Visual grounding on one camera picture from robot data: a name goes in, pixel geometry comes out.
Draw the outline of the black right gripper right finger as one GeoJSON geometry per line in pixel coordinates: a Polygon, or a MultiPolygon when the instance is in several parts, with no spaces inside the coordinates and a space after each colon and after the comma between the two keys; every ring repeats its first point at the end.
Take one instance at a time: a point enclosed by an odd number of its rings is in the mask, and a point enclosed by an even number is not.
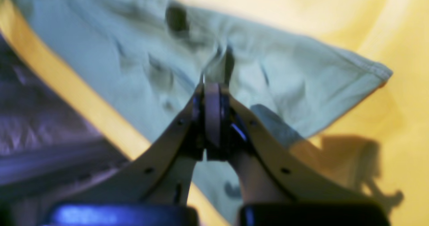
{"type": "Polygon", "coordinates": [[[223,123],[230,123],[228,162],[239,177],[238,226],[389,226],[378,203],[316,173],[288,153],[227,87],[220,86],[223,123]]]}

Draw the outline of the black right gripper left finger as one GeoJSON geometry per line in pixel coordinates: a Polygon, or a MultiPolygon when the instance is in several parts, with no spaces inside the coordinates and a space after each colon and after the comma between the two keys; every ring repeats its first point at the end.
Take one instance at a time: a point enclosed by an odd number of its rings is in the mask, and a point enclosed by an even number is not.
{"type": "Polygon", "coordinates": [[[203,86],[138,159],[107,180],[55,205],[45,226],[198,226],[186,205],[202,158],[198,127],[203,86]]]}

